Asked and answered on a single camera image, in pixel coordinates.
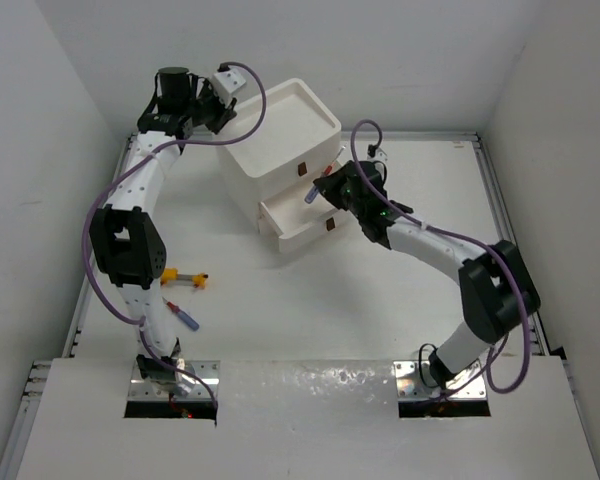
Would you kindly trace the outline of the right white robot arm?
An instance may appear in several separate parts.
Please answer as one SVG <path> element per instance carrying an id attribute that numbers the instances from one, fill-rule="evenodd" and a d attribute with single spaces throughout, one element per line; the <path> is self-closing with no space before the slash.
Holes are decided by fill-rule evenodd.
<path id="1" fill-rule="evenodd" d="M 347 162 L 313 181 L 333 207 L 350 212 L 373 243 L 407 254 L 453 280 L 460 289 L 463 320 L 428 358 L 427 380 L 444 388 L 541 305 L 518 247 L 507 240 L 477 245 L 444 233 L 412 216 L 413 210 L 386 198 L 377 161 Z"/>

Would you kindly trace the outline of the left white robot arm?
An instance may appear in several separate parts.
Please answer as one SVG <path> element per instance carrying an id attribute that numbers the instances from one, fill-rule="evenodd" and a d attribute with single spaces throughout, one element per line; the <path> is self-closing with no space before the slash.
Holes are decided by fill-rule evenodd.
<path id="1" fill-rule="evenodd" d="M 185 67 L 164 67 L 153 80 L 148 105 L 121 175 L 90 207 L 82 233 L 87 277 L 103 306 L 133 327 L 141 376 L 173 396 L 202 387 L 187 369 L 161 293 L 166 246 L 152 220 L 171 167 L 193 130 L 217 134 L 236 115 L 236 94 L 246 84 L 235 64 L 223 63 L 210 77 Z"/>

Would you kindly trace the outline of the white drawer cabinet box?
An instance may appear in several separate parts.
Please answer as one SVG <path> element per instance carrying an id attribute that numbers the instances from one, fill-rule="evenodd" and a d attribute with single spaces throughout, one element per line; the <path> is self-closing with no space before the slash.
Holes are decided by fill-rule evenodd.
<path id="1" fill-rule="evenodd" d="M 264 233 L 260 204 L 321 173 L 340 146 L 341 122 L 301 79 L 286 80 L 236 107 L 217 141 L 249 138 L 218 148 L 227 192 L 253 227 Z"/>

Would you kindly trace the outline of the white drawer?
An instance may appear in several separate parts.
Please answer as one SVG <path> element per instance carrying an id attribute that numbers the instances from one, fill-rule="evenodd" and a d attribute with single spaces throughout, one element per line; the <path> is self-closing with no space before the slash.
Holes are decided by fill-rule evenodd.
<path id="1" fill-rule="evenodd" d="M 306 203 L 310 188 L 310 181 L 299 182 L 259 203 L 260 233 L 271 232 L 280 253 L 299 250 L 351 219 L 348 212 L 336 209 L 321 195 Z"/>

